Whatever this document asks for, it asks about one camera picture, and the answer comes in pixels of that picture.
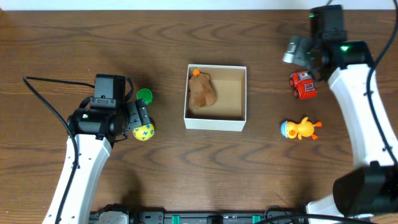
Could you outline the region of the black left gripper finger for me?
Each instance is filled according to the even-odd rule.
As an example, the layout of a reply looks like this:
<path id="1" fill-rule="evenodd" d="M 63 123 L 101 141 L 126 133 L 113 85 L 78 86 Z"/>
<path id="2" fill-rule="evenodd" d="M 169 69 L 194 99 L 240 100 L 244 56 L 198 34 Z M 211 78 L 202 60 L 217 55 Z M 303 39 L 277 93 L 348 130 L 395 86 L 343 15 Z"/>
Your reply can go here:
<path id="1" fill-rule="evenodd" d="M 144 125 L 149 124 L 150 117 L 149 117 L 149 113 L 148 113 L 145 101 L 142 99 L 136 100 L 136 107 L 137 107 L 137 113 L 138 113 L 140 121 L 141 121 L 141 125 L 144 126 Z"/>
<path id="2" fill-rule="evenodd" d="M 130 102 L 126 106 L 129 115 L 129 122 L 126 126 L 126 131 L 132 131 L 134 128 L 142 126 L 142 121 L 135 102 Z"/>

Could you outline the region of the yellow ball with blue letters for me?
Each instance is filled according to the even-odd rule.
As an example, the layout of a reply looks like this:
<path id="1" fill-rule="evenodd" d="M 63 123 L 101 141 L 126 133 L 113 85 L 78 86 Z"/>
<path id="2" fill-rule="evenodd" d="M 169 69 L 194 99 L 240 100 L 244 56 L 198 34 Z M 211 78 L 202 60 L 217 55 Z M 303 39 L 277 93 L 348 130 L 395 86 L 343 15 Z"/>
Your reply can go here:
<path id="1" fill-rule="evenodd" d="M 140 126 L 133 129 L 134 137 L 139 141 L 147 141 L 155 134 L 155 128 L 152 123 Z"/>

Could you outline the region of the red toy fire truck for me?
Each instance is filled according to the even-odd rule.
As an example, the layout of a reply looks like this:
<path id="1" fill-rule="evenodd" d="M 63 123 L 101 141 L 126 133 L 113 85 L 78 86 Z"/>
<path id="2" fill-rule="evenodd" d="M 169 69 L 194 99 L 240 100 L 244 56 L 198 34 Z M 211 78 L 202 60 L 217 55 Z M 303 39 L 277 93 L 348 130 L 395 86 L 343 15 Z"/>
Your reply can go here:
<path id="1" fill-rule="evenodd" d="M 293 88 L 295 98 L 306 100 L 317 95 L 314 78 L 309 71 L 294 72 L 289 77 L 289 85 Z"/>

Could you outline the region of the yellow rubber duck toy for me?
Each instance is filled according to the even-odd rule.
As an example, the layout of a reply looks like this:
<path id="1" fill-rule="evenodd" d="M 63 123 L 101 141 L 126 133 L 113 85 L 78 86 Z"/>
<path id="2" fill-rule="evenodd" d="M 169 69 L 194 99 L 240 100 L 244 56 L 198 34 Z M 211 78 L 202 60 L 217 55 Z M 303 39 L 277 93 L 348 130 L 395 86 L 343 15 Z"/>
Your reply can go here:
<path id="1" fill-rule="evenodd" d="M 298 138 L 302 140 L 302 138 L 305 137 L 316 140 L 318 136 L 315 134 L 315 128 L 320 128 L 322 126 L 323 124 L 321 121 L 312 123 L 308 120 L 308 117 L 304 117 L 299 123 L 287 120 L 284 121 L 280 126 L 280 133 L 283 137 L 289 139 Z"/>

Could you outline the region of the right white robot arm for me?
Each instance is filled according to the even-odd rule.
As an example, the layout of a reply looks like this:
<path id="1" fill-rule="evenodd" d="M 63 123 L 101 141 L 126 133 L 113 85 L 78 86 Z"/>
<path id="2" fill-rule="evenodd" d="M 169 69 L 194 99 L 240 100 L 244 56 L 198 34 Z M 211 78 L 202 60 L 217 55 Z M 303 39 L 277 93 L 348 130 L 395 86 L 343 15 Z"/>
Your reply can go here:
<path id="1" fill-rule="evenodd" d="M 331 195 L 306 205 L 308 222 L 397 212 L 397 137 L 367 44 L 294 35 L 283 61 L 320 72 L 341 108 L 353 150 L 354 170 L 335 180 Z"/>

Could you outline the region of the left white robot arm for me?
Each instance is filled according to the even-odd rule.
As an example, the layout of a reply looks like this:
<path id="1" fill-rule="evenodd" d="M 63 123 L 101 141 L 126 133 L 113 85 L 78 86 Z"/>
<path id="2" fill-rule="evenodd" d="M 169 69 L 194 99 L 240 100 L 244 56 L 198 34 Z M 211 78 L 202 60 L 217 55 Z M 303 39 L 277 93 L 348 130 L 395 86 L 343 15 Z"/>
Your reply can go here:
<path id="1" fill-rule="evenodd" d="M 118 104 L 88 97 L 69 116 L 67 151 L 62 173 L 44 223 L 88 223 L 96 188 L 113 146 L 127 132 L 142 129 L 145 141 L 154 134 L 143 99 Z"/>

